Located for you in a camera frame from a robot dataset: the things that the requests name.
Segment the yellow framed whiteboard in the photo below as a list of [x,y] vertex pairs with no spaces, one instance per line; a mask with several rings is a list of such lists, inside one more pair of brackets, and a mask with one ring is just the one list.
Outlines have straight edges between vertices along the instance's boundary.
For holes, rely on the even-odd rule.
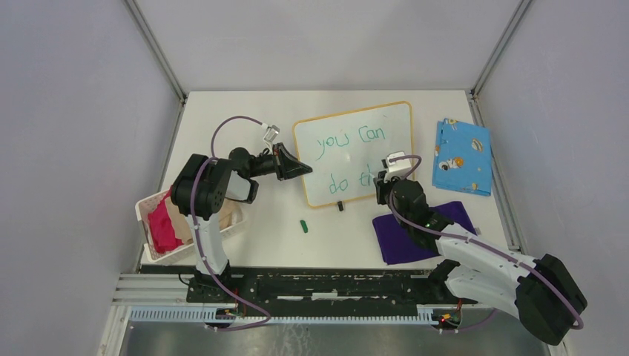
[[312,168],[302,177],[308,205],[320,208],[375,194],[382,159],[413,151],[412,106],[406,101],[296,122],[297,158]]

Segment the green marker cap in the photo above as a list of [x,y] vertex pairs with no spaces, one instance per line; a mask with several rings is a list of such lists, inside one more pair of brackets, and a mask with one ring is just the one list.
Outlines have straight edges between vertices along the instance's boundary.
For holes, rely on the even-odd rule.
[[304,233],[304,234],[307,234],[307,233],[309,232],[309,228],[308,228],[308,226],[307,226],[306,221],[305,221],[305,220],[301,220],[301,221],[300,221],[300,225],[301,225],[301,227],[302,227],[303,233]]

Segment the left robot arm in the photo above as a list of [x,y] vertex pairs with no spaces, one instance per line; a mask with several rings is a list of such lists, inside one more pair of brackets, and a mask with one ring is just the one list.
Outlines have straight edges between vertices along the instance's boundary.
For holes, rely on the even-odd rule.
[[192,235],[194,282],[204,286],[213,301],[224,302],[233,292],[231,266],[220,229],[224,203],[253,203],[259,188],[256,177],[272,174],[285,181],[312,172],[313,168],[299,161],[282,142],[258,155],[242,147],[233,149],[226,159],[191,155],[171,186],[171,201]]

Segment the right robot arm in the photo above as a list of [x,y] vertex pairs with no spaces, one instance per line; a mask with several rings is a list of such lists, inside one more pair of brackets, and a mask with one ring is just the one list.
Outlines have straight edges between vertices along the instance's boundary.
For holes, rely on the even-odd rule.
[[531,257],[474,235],[429,207],[423,187],[405,174],[380,171],[374,184],[378,204],[391,210],[408,240],[444,258],[430,275],[433,300],[457,297],[491,306],[554,346],[570,330],[584,328],[587,300],[558,257]]

